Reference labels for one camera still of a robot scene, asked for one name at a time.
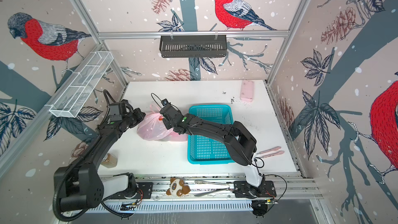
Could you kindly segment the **pink plastic bag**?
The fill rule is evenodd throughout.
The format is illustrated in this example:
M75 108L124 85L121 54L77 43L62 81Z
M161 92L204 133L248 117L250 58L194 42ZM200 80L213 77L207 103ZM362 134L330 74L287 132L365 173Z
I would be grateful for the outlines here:
M150 105L150 113L138 125L137 134L146 141L162 142L186 142L187 134L178 134L172 129L167 130L163 121L159 121L160 108L157 105Z

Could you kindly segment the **teal plastic basket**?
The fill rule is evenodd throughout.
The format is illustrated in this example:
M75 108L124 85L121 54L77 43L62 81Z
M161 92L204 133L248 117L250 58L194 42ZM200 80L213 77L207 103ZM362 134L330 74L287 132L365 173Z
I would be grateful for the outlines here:
M207 121L232 124L234 122L231 108L228 105L197 105L189 113ZM233 163L224 144L204 136L189 136L188 161L191 164L215 165Z

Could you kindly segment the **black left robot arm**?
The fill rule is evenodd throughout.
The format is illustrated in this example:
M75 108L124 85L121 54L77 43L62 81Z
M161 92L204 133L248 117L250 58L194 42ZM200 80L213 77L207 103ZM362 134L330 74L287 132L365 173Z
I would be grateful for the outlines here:
M53 176L52 209L58 220L71 222L119 192L127 191L132 196L138 192L132 173L102 181L97 171L110 148L127 129L141 123L145 115L127 100L108 105L107 115L98 127L98 137L80 157L69 166L58 168Z

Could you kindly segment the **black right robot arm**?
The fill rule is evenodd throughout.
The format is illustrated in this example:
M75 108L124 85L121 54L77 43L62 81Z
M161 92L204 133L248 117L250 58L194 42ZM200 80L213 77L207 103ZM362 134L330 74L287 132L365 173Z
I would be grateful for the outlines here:
M253 187L260 186L262 178L253 164L257 141L241 122L215 123L193 114L183 115L166 99L161 104L160 114L168 130L172 129L178 134L200 135L224 144L232 160L244 167L246 182Z

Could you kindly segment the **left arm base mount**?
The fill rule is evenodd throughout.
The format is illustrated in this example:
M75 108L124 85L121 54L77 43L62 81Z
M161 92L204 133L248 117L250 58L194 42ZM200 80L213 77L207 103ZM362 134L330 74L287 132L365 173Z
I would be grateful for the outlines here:
M153 190L153 183L144 182L136 183L135 188L128 188L124 191L118 192L111 197L112 200L141 200L150 199Z

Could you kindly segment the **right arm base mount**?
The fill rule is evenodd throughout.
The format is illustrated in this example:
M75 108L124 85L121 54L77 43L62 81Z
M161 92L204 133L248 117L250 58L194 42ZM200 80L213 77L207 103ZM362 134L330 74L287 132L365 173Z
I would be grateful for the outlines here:
M270 180L263 180L259 187L252 186L246 181L235 181L233 193L236 198L276 198L274 183Z

